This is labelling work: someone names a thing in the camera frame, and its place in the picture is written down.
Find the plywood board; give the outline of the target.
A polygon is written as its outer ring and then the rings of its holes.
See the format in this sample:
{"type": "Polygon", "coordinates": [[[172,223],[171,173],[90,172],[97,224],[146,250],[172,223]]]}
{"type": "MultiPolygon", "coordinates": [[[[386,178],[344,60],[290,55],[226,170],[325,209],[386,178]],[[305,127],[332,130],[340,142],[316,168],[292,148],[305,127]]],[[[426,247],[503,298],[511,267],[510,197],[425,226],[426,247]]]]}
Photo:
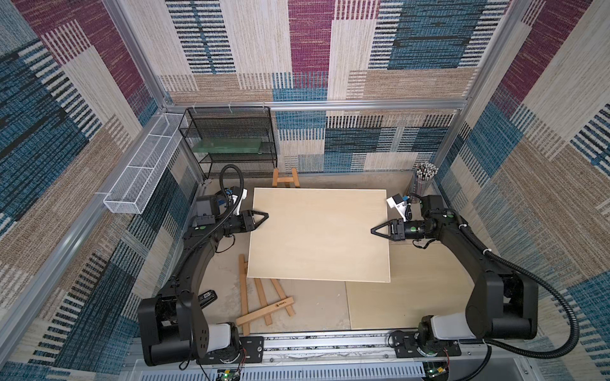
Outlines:
{"type": "Polygon", "coordinates": [[[388,283],[346,284],[352,329],[412,328],[427,315],[464,311],[473,281],[447,247],[391,244],[389,259],[388,283]]]}
{"type": "Polygon", "coordinates": [[[249,240],[248,276],[387,283],[389,241],[371,234],[386,222],[385,190],[254,189],[254,209],[268,214],[249,240]]]}

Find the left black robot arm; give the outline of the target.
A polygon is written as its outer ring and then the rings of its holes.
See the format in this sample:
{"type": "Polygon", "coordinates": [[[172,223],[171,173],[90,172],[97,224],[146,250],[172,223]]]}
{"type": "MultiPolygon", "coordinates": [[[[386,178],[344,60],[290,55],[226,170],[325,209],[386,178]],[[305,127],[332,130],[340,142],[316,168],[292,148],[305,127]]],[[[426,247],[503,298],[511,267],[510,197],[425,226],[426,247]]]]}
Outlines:
{"type": "Polygon", "coordinates": [[[223,211],[216,195],[197,199],[178,264],[166,284],[138,307],[142,352],[149,367],[243,358],[236,325],[209,324],[200,301],[200,285],[222,238],[254,231],[268,219],[265,212],[241,210],[237,196],[231,199],[223,211]]]}

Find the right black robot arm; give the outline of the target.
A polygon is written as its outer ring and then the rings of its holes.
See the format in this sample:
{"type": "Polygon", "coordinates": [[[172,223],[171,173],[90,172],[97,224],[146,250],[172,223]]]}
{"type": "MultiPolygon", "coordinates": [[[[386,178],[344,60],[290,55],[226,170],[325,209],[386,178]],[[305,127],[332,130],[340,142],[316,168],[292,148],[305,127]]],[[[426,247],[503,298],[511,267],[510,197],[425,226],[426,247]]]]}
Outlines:
{"type": "Polygon", "coordinates": [[[439,195],[419,198],[421,219],[411,219],[411,200],[388,198],[399,217],[384,223],[389,241],[439,242],[470,275],[474,286],[464,311],[423,317],[419,341],[462,339],[524,339],[537,334],[539,286],[523,270],[492,258],[492,251],[473,233],[467,221],[444,205],[439,195]]]}

